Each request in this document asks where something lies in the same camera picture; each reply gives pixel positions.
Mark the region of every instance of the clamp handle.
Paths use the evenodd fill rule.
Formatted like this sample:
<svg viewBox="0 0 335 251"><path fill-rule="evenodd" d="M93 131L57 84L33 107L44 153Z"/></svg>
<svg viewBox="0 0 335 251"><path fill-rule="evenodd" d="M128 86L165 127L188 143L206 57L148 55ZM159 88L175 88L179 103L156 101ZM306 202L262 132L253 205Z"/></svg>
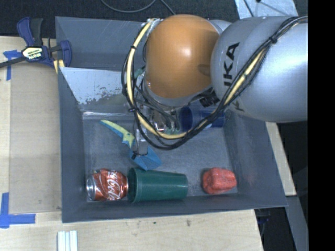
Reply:
<svg viewBox="0 0 335 251"><path fill-rule="evenodd" d="M30 17L25 17L17 23L17 31L28 47L43 45L41 39L42 22L42 18L31 19Z"/></svg>

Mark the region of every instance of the yellow cable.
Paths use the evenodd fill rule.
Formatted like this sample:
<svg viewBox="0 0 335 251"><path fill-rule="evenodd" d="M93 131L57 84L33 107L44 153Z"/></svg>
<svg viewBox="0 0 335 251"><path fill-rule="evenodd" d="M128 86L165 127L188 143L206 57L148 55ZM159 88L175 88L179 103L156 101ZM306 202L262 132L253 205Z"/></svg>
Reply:
<svg viewBox="0 0 335 251"><path fill-rule="evenodd" d="M151 26L151 23L152 23L153 19L150 19L146 25L143 27L143 29L141 30L141 32L139 33L139 35L137 36L134 44L133 44L133 48L130 50L129 52L129 57L128 57L128 60L127 60L127 68L126 68L126 77L127 77L127 93L128 93L128 97L129 97L129 100L130 102L133 104L133 93L132 93L132 86L131 86L131 68L132 68L132 61L133 61L133 57L134 57L134 54L135 54L135 50L136 50L136 47L138 46L138 44L140 43L140 41L142 40L143 36L146 34L147 30L149 29L149 27ZM252 61L252 63L249 65L249 67L246 69L246 71L244 72L244 74L240 77L240 79L236 82L235 86L233 87L233 89L231 90L231 92L229 93L224 105L226 105L230 99L233 97L234 93L237 91L237 89L242 85L242 83L244 82L245 80L245 77L247 75L250 74L250 72L252 71L253 67L256 65L257 61L259 60L261 54L263 53L263 51L261 51L257 56L256 58ZM152 126L150 126L145 120L144 118L142 118L142 116L140 116L139 113L136 113L137 114L137 117L139 119L139 121L144 125L144 127L150 131L152 134L156 135L156 136L160 136L164 139L167 139L167 140L176 140L176 139L181 139L183 138L184 136L187 135L188 132L190 132L191 130L189 130L188 132L183 132L181 134L178 134L178 135L170 135L170 134L166 134L166 133L162 133L162 132L159 132L157 130L155 130ZM202 127L204 125L206 125L207 121L204 120L199 127Z"/></svg>

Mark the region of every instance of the wire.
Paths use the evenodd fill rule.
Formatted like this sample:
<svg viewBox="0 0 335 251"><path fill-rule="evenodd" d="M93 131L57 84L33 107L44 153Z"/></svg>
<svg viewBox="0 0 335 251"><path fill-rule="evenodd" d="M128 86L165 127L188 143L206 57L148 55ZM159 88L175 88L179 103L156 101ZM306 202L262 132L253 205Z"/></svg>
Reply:
<svg viewBox="0 0 335 251"><path fill-rule="evenodd" d="M147 6L140 8L140 9L136 9L136 10L121 10L118 8L114 8L112 6L110 6L109 4L107 4L104 0L100 0L105 6L107 6L108 8L110 8L111 10L114 10L116 12L120 12L120 13L138 13L141 11L144 11L146 9L148 9L149 7L151 7L153 5L153 3L156 2L156 0L152 0ZM167 7L167 9L173 14L176 15L176 13L172 10L172 8L164 1L164 0L160 0L164 6Z"/></svg>

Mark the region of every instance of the red can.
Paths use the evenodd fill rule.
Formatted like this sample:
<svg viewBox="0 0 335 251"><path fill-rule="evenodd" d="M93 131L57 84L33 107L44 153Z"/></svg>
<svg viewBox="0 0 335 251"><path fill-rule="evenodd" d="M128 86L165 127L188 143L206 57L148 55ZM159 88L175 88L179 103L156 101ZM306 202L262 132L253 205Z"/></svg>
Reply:
<svg viewBox="0 0 335 251"><path fill-rule="evenodd" d="M128 193L128 179L121 172L102 168L89 175L86 191L93 201L120 200Z"/></svg>

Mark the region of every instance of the blue tape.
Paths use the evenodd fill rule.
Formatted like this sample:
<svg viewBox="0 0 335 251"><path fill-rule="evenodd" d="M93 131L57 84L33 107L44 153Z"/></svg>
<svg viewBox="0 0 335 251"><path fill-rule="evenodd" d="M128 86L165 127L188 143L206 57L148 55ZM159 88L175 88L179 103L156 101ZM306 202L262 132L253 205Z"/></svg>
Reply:
<svg viewBox="0 0 335 251"><path fill-rule="evenodd" d="M10 51L5 51L4 56L10 61L13 58L19 58L22 56L21 52L16 51L16 50L10 50ZM7 67L7 77L6 80L10 80L12 77L12 67L8 66Z"/></svg>
<svg viewBox="0 0 335 251"><path fill-rule="evenodd" d="M36 214L8 214L9 192L2 194L0 211L0 228L7 229L13 224L34 224Z"/></svg>

